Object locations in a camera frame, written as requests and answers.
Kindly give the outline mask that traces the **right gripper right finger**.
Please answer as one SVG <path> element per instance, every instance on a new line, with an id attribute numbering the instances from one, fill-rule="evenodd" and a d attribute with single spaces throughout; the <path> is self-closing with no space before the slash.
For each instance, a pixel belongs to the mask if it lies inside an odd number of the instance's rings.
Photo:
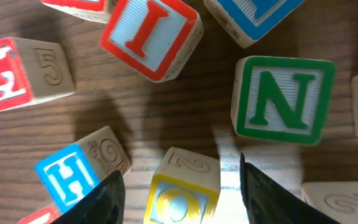
<path id="1" fill-rule="evenodd" d="M 261 170 L 240 158 L 241 194 L 250 223 L 339 224 L 291 194 Z"/>

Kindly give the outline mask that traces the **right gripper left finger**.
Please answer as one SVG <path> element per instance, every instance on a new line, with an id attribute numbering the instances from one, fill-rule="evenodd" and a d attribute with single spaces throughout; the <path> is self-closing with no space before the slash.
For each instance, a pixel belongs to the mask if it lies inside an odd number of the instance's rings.
<path id="1" fill-rule="evenodd" d="M 115 170 L 52 224 L 123 224 L 125 198 L 122 174 Z"/>

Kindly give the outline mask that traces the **yellow O block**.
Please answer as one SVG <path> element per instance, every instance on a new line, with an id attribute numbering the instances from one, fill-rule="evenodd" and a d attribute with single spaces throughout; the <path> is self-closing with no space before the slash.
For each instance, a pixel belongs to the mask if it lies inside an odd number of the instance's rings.
<path id="1" fill-rule="evenodd" d="M 144 223 L 214 223 L 221 191 L 219 159 L 171 147 L 150 184 Z"/>

